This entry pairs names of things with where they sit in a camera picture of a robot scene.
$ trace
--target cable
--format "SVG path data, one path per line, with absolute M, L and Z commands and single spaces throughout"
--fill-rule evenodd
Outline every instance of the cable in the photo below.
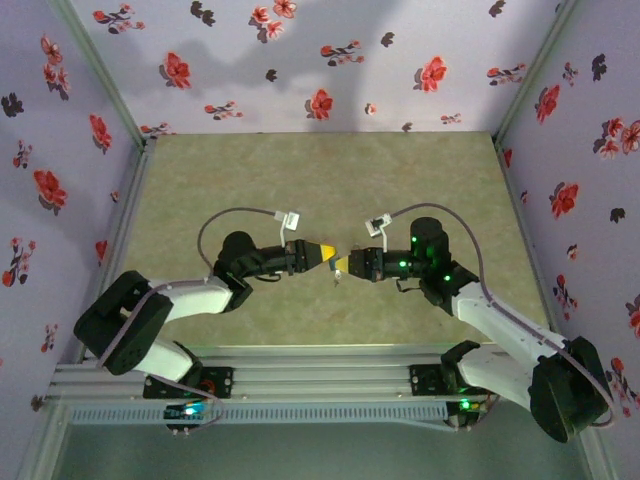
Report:
M 522 328 L 524 331 L 526 331 L 530 335 L 533 335 L 536 339 L 538 339 L 544 345 L 547 345 L 548 347 L 551 347 L 556 352 L 558 352 L 567 362 L 569 362 L 571 364 L 571 366 L 573 366 L 587 380 L 589 380 L 591 385 L 593 385 L 593 387 L 598 391 L 598 393 L 602 396 L 602 398 L 604 398 L 604 400 L 607 402 L 607 405 L 609 406 L 609 411 L 611 412 L 611 417 L 609 417 L 608 420 L 606 420 L 606 421 L 604 421 L 602 423 L 592 423 L 591 424 L 592 427 L 607 428 L 607 427 L 610 427 L 611 425 L 613 425 L 614 422 L 615 422 L 615 404 L 614 404 L 613 399 L 611 398 L 611 396 L 604 389 L 604 387 L 602 385 L 600 385 L 600 382 L 598 382 L 598 380 L 596 380 L 595 377 L 593 375 L 591 375 L 591 373 L 580 364 L 580 362 L 578 362 L 575 358 L 573 358 L 571 355 L 569 355 L 564 350 L 563 347 L 560 347 L 560 346 L 556 345 L 554 342 L 549 340 L 543 334 L 541 334 L 537 330 L 531 328 L 529 325 L 524 323 L 522 320 L 520 320 L 518 317 L 513 315 L 511 312 L 508 312 L 505 308 L 503 308 L 498 302 L 496 302 L 494 300 L 493 296 L 489 292 L 489 288 L 487 287 L 487 283 L 486 283 L 486 280 L 485 280 L 484 259 L 482 257 L 482 252 L 480 251 L 480 244 L 478 243 L 478 239 L 474 235 L 474 233 L 471 230 L 471 227 L 469 226 L 469 224 L 467 224 L 467 222 L 465 222 L 464 219 L 460 215 L 458 215 L 456 212 L 454 212 L 450 208 L 445 207 L 444 205 L 440 205 L 438 203 L 424 202 L 424 203 L 417 203 L 415 205 L 411 205 L 409 207 L 403 208 L 402 210 L 398 210 L 397 212 L 391 214 L 391 218 L 393 219 L 393 218 L 399 217 L 400 215 L 403 215 L 403 214 L 405 214 L 407 212 L 410 212 L 411 210 L 415 210 L 416 208 L 421 208 L 421 207 L 431 207 L 431 208 L 436 208 L 438 210 L 442 210 L 444 212 L 447 212 L 449 215 L 451 215 L 453 218 L 455 218 L 458 221 L 458 223 L 460 223 L 460 225 L 462 225 L 464 227 L 464 229 L 467 231 L 467 234 L 469 235 L 469 238 L 471 239 L 471 242 L 473 243 L 473 248 L 475 249 L 476 256 L 478 257 L 478 271 L 479 271 L 479 275 L 478 276 L 480 277 L 480 286 L 482 287 L 482 292 L 484 293 L 485 297 L 487 297 L 487 300 L 489 301 L 489 304 L 493 308 L 498 310 L 500 313 L 502 313 L 509 320 L 511 320 L 513 323 L 515 323 L 520 328 Z
M 233 208 L 227 208 L 226 210 L 222 210 L 222 211 L 216 213 L 215 215 L 212 215 L 211 217 L 209 217 L 207 219 L 207 221 L 204 222 L 204 224 L 202 224 L 202 227 L 200 227 L 200 231 L 198 232 L 198 240 L 196 242 L 196 246 L 198 247 L 198 253 L 200 254 L 200 257 L 202 258 L 202 260 L 204 260 L 204 263 L 206 263 L 207 266 L 209 267 L 209 272 L 210 272 L 211 275 L 213 275 L 213 264 L 211 263 L 209 258 L 205 255 L 204 251 L 202 250 L 202 234 L 204 233 L 204 231 L 206 230 L 206 228 L 209 226 L 209 224 L 211 222 L 213 222 L 215 219 L 221 217 L 225 213 L 231 213 L 231 212 L 253 212 L 253 213 L 263 213 L 265 215 L 270 215 L 272 217 L 276 216 L 276 212 L 272 212 L 270 210 L 263 210 L 261 208 L 233 207 Z

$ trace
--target floral wallpaper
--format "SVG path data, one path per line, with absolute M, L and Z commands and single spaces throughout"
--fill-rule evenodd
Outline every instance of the floral wallpaper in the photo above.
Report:
M 640 470 L 636 7 L 578 2 L 502 141 L 557 323 L 598 348 L 619 408 L 605 437 L 625 479 Z
M 46 2 L 3 7 L 11 15 L 0 17 L 0 424 L 10 433 L 0 436 L 0 477 L 13 479 L 55 365 L 72 350 L 136 156 Z M 110 15 L 114 25 L 125 17 Z
M 141 132 L 157 136 L 495 133 L 560 0 L 71 3 Z

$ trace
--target white bracket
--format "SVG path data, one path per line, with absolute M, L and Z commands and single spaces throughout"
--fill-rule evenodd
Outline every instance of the white bracket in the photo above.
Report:
M 387 233 L 384 231 L 385 227 L 390 225 L 392 222 L 391 215 L 385 213 L 379 217 L 370 218 L 366 222 L 364 222 L 367 227 L 367 231 L 369 232 L 369 236 L 371 238 L 375 238 L 378 235 L 382 235 L 382 250 L 383 252 L 387 252 L 388 249 L 388 241 L 387 241 Z
M 274 218 L 282 222 L 280 225 L 280 244 L 282 245 L 282 248 L 284 248 L 287 243 L 284 238 L 284 232 L 285 230 L 291 230 L 292 232 L 296 231 L 298 228 L 298 221 L 300 220 L 300 214 L 296 212 L 284 213 L 278 211 Z

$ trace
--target red flower print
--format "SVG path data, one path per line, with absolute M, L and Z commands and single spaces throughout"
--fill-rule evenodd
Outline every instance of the red flower print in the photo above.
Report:
M 553 113 L 558 106 L 558 94 L 560 93 L 560 85 L 553 88 L 544 89 L 540 95 L 540 103 L 536 105 L 538 122 L 540 125 L 544 123 L 544 119 Z
M 68 76 L 69 74 L 64 71 L 64 68 L 60 67 L 60 71 L 58 72 L 58 85 L 60 85 L 60 88 L 62 88 L 65 92 L 71 90 L 69 80 L 67 80 Z
M 598 151 L 600 156 L 605 160 L 613 160 L 616 153 L 620 151 L 620 147 L 615 140 L 607 140 L 607 143 Z
M 629 327 L 633 328 L 636 332 L 636 337 L 640 338 L 640 311 L 630 314 Z
M 295 3 L 291 3 L 290 0 L 276 0 L 273 11 L 279 17 L 293 18 L 293 12 L 296 11 L 297 7 L 298 6 Z
M 42 51 L 47 55 L 47 59 L 51 65 L 57 65 L 62 61 L 58 44 L 51 42 L 46 35 L 43 35 L 40 39 L 40 46 L 42 47 Z
M 13 283 L 14 276 L 11 275 L 11 272 L 7 272 L 6 270 L 2 273 L 2 284 L 5 287 L 10 287 Z
M 40 198 L 43 199 L 45 203 L 57 209 L 65 206 L 67 192 L 60 188 L 60 182 L 53 172 L 49 170 L 46 172 L 44 170 L 36 170 L 33 172 L 33 178 L 36 181 Z
M 98 265 L 102 265 L 104 260 L 104 255 L 107 252 L 107 241 L 103 240 L 102 242 L 96 243 L 96 254 L 98 255 Z
M 267 24 L 267 35 L 269 38 L 276 39 L 282 32 L 284 32 L 282 22 L 271 22 Z
M 579 187 L 577 184 L 564 185 L 560 183 L 556 187 L 555 196 L 550 196 L 551 211 L 553 217 L 558 218 L 564 213 L 569 213 L 576 206 L 576 197 L 578 196 Z
M 567 257 L 569 260 L 575 260 L 578 257 L 578 245 L 571 245 L 567 249 Z
M 105 13 L 102 10 L 97 10 L 95 12 L 93 12 L 93 19 L 96 22 L 104 22 L 105 20 L 107 20 L 107 16 L 105 15 Z
M 311 97 L 311 111 L 318 120 L 329 118 L 329 110 L 332 107 L 333 98 L 322 88 Z
M 48 63 L 44 66 L 44 79 L 47 83 L 55 83 L 56 81 L 56 71 Z
M 504 163 L 509 168 L 511 166 L 511 157 L 513 156 L 513 150 L 508 149 L 504 152 Z
M 616 137 L 623 128 L 624 128 L 624 122 L 620 117 L 616 117 L 609 120 L 607 131 L 609 132 L 610 136 Z
M 7 288 L 12 287 L 16 280 L 23 285 L 29 276 L 29 258 L 33 255 L 33 251 L 36 248 L 36 242 L 33 240 L 29 242 L 29 251 L 25 251 L 26 248 L 21 248 L 21 245 L 21 238 L 14 237 L 11 240 L 10 246 L 13 250 L 13 259 L 9 265 L 9 270 L 2 272 L 2 284 Z
M 93 132 L 93 140 L 98 148 L 102 150 L 102 153 L 107 153 L 109 147 L 111 147 L 111 135 L 107 131 L 107 125 L 102 120 L 102 117 L 89 115 L 89 122 L 91 123 L 91 131 Z
M 253 19 L 258 23 L 267 23 L 269 21 L 269 13 L 267 7 L 256 7 L 251 14 Z
M 636 120 L 629 128 L 622 131 L 620 137 L 622 141 L 622 153 L 629 155 L 629 152 L 638 150 L 638 141 L 640 140 L 640 120 Z
M 422 80 L 422 90 L 425 92 L 437 92 L 438 82 L 441 81 L 447 73 L 447 67 L 440 57 L 433 57 L 422 69 L 420 79 Z
M 164 68 L 174 86 L 181 90 L 191 88 L 191 84 L 189 83 L 189 77 L 191 76 L 189 64 L 183 62 L 178 55 L 169 52 L 164 62 Z

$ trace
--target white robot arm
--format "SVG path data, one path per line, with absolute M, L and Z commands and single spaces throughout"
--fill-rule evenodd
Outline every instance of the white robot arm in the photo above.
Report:
M 386 238 L 384 227 L 394 215 L 366 222 L 370 234 Z M 411 224 L 409 250 L 388 250 L 385 241 L 382 248 L 353 250 L 332 263 L 336 270 L 372 282 L 393 278 L 402 293 L 413 289 L 403 290 L 401 281 L 419 279 L 419 289 L 432 305 L 472 325 L 504 350 L 496 355 L 466 341 L 443 355 L 441 380 L 450 394 L 469 387 L 499 394 L 531 411 L 560 442 L 613 406 L 595 347 L 582 337 L 568 341 L 497 301 L 481 278 L 451 259 L 448 236 L 437 219 L 422 217 Z
M 98 367 L 114 375 L 138 370 L 194 387 L 202 364 L 179 343 L 157 339 L 165 323 L 235 310 L 253 291 L 245 278 L 278 281 L 285 272 L 306 272 L 334 254 L 334 247 L 305 240 L 258 249 L 247 233 L 233 232 L 211 276 L 154 286 L 136 271 L 125 272 L 80 317 L 74 334 L 100 359 Z

